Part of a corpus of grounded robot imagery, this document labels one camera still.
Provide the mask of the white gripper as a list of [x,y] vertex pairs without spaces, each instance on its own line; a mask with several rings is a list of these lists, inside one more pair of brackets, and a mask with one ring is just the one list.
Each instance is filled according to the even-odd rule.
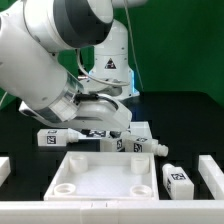
[[44,125],[75,130],[121,132],[129,128],[132,119],[129,109],[106,94],[76,94],[43,111],[34,111],[22,102],[19,111]]

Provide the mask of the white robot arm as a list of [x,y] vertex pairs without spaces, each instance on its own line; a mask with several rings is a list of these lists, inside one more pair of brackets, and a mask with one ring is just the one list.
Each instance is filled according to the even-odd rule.
[[115,8],[147,0],[17,0],[0,12],[0,88],[20,112],[60,128],[124,131],[136,96]]

